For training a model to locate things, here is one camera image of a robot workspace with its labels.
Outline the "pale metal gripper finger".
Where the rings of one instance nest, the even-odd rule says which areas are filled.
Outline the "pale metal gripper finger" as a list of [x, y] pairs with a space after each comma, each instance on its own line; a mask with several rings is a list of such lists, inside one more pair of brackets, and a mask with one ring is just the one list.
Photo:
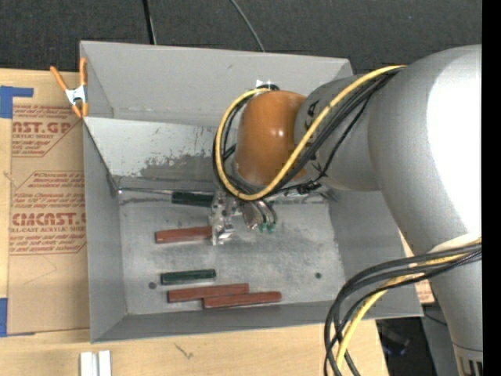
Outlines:
[[217, 191], [212, 201], [212, 220], [229, 221], [233, 216], [235, 203], [233, 195]]
[[211, 226], [211, 243], [216, 246], [224, 244], [235, 232], [231, 222], [216, 222]]

